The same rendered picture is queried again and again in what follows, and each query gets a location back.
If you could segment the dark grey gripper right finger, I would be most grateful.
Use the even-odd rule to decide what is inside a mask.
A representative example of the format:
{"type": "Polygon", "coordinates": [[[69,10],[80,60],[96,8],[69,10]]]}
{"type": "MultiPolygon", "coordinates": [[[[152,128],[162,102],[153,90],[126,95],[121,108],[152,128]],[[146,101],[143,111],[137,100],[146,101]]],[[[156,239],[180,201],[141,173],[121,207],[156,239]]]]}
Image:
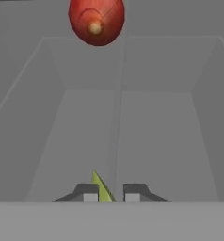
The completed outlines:
{"type": "Polygon", "coordinates": [[[150,191],[146,184],[124,184],[123,185],[124,202],[168,202],[150,191]]]}

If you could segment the yellow-green lemon wedge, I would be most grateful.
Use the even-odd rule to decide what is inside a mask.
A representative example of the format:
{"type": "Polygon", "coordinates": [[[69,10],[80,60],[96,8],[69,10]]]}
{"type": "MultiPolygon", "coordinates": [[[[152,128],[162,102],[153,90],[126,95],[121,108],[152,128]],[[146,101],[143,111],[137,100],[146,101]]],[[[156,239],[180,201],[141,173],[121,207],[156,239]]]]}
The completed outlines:
{"type": "Polygon", "coordinates": [[[99,202],[115,202],[116,199],[114,198],[111,191],[108,189],[107,185],[94,169],[92,171],[92,178],[91,181],[99,187],[99,202]]]}

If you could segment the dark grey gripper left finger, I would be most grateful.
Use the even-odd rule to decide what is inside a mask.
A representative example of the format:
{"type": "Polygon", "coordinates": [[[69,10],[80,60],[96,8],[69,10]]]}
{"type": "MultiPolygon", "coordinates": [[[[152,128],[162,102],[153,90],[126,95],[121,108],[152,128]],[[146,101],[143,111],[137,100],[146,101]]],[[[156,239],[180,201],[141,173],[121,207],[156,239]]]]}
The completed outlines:
{"type": "Polygon", "coordinates": [[[98,202],[99,186],[96,184],[78,184],[74,191],[55,202],[98,202]]]}

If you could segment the red round fruit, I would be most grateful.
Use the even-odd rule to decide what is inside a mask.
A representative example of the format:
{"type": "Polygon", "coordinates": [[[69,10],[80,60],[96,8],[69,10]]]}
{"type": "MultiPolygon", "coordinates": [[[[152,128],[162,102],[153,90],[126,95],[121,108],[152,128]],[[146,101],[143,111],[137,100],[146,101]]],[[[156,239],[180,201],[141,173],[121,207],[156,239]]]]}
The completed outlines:
{"type": "Polygon", "coordinates": [[[123,0],[70,0],[68,16],[80,40],[92,46],[106,46],[123,28],[125,6],[123,0]]]}

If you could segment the grey fridge interior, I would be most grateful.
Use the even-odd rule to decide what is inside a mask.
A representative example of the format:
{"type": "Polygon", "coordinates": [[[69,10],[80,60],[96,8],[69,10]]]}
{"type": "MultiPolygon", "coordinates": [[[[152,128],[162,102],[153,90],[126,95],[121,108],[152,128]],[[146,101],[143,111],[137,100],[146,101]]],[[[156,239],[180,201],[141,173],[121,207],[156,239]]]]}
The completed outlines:
{"type": "Polygon", "coordinates": [[[70,0],[0,1],[0,201],[53,201],[99,174],[170,201],[224,201],[224,0],[125,0],[105,47],[70,0]]]}

